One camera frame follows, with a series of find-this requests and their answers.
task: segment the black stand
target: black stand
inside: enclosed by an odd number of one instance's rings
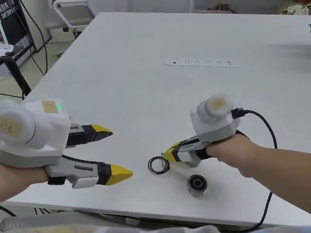
[[[21,91],[24,93],[24,95],[27,96],[31,92],[31,88],[29,87],[24,76],[20,72],[19,67],[14,59],[11,56],[2,56],[0,57],[0,64],[1,63],[4,63],[6,65],[6,67],[11,72],[13,78],[17,82],[18,86],[20,87]]]

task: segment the metal ring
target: metal ring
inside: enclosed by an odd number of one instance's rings
[[[198,163],[190,163],[190,162],[184,162],[184,164],[187,166],[187,167],[190,167],[190,168],[197,168],[201,165],[201,162],[198,162]]]
[[[207,181],[203,176],[192,175],[188,179],[187,190],[194,197],[200,197],[207,191]]]

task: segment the wrist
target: wrist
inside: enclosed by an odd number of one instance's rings
[[[253,144],[248,153],[245,155],[243,169],[240,169],[240,172],[243,176],[248,178],[254,177],[258,163],[260,163],[260,157],[262,157],[265,149],[266,148]]]

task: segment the gripper jaw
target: gripper jaw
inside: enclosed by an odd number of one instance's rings
[[[56,165],[46,166],[50,185],[63,185],[67,179],[72,188],[89,188],[97,184],[114,185],[133,176],[133,172],[102,162],[85,161],[63,155]]]
[[[238,130],[236,130],[235,134],[247,137]],[[172,145],[163,153],[163,158],[167,159],[170,163],[198,163],[201,160],[212,158],[212,156],[208,155],[206,151],[206,147],[209,144],[210,142],[200,142],[197,136],[193,136],[187,140]]]
[[[111,130],[99,125],[72,124],[66,148],[76,147],[111,136]],[[86,161],[63,155],[57,164],[45,166],[50,185],[63,185],[66,179],[73,188],[88,188],[97,184],[114,185],[132,177],[133,172],[102,162]]]

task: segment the computer screen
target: computer screen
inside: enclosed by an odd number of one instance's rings
[[[7,41],[18,48],[13,56],[15,60],[18,60],[33,45],[31,35],[27,32],[29,28],[19,0],[0,0],[0,20],[3,28],[0,45],[3,46]]]

